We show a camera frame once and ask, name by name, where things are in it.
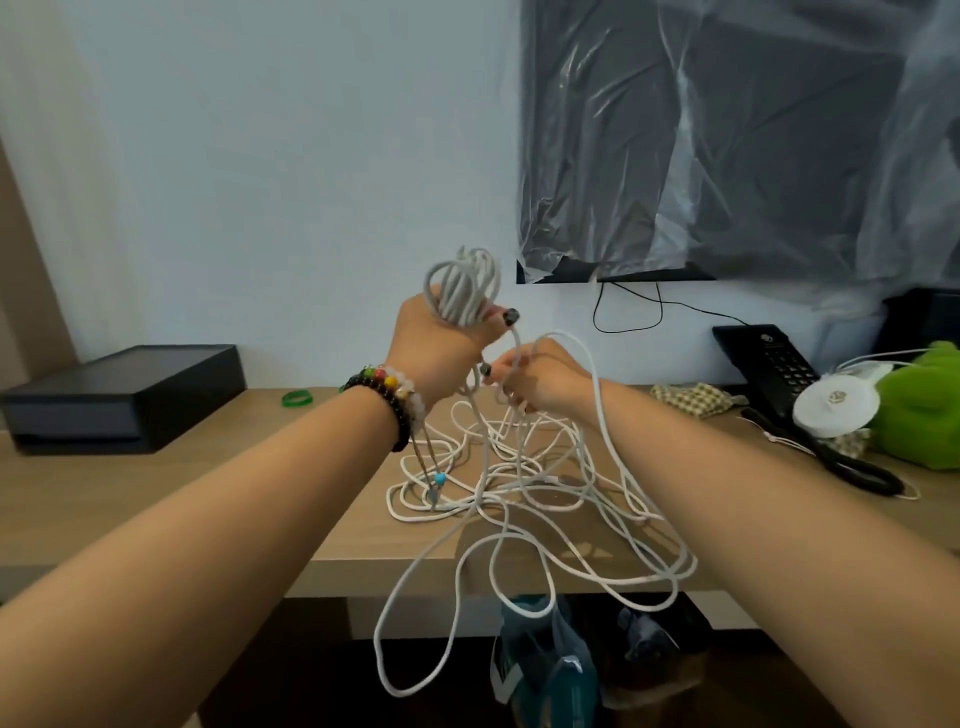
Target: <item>green bracelet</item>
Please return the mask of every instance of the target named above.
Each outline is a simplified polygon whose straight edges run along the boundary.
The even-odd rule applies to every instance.
[[[305,407],[307,404],[313,404],[313,395],[305,389],[298,389],[283,395],[280,398],[280,403],[284,407]]]

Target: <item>green plush toy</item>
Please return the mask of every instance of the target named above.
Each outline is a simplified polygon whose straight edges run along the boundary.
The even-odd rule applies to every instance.
[[[938,341],[914,364],[876,384],[871,443],[934,471],[960,468],[960,351]]]

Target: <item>white round device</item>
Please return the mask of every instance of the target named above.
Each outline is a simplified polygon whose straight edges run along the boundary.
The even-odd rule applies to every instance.
[[[871,381],[829,375],[804,389],[793,405],[793,421],[821,440],[856,432],[874,418],[880,395]]]

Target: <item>tabletop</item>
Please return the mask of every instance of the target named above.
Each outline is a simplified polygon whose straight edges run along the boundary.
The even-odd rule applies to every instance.
[[[312,390],[317,403],[336,394],[333,388]],[[84,455],[25,457],[14,450],[7,433],[0,433],[0,599],[9,598],[84,546],[200,475],[269,437],[302,416],[309,407],[280,406],[284,390],[248,390],[213,413],[160,452],[151,455]],[[484,391],[478,398],[485,416],[496,418],[503,407]],[[429,422],[441,431],[459,436],[450,421],[450,403],[441,402]],[[460,408],[462,425],[472,416]],[[881,498],[861,493],[825,474],[810,457],[768,443],[749,423],[728,413],[708,421],[731,435],[767,448],[778,457],[832,480],[929,541],[960,551],[960,473],[932,473],[881,455],[872,459],[898,473],[921,491],[917,501]],[[543,432],[540,437],[551,437]],[[614,477],[613,465],[599,437],[589,433],[587,443],[598,472]],[[532,447],[545,443],[533,441]],[[458,462],[455,473],[475,482],[481,470],[481,445],[472,445]],[[391,454],[370,483],[327,536],[290,596],[383,596],[424,548],[453,524],[396,521],[387,510],[387,489],[404,480],[400,454]],[[575,469],[567,471],[575,474]],[[444,490],[447,495],[453,491]],[[548,525],[534,517],[518,516],[565,563],[576,564],[573,554]],[[598,572],[609,577],[643,573],[629,547],[603,523],[592,506],[555,518],[564,532]],[[647,541],[664,555],[676,552],[669,527],[643,526]],[[408,582],[406,595],[451,595],[454,570],[460,554],[478,538],[494,532],[474,517],[420,565]],[[468,594],[491,591],[488,575],[490,548],[480,548],[464,569]],[[497,565],[497,582],[508,594],[545,590],[536,550],[521,542],[507,542]],[[594,585],[560,569],[553,569],[561,592],[595,591]],[[683,583],[688,590],[721,589],[703,565]],[[663,591],[662,583],[648,590]],[[634,588],[632,591],[643,591]]]

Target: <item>person's right hand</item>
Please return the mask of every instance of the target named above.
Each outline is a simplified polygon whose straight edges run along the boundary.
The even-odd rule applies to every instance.
[[[510,371],[516,349],[503,354],[491,364],[484,384],[502,384],[511,403],[526,402],[528,412],[543,410],[576,418],[584,398],[593,400],[589,372],[553,339],[541,339],[537,350],[533,349],[533,344],[520,347],[520,362],[513,376]]]

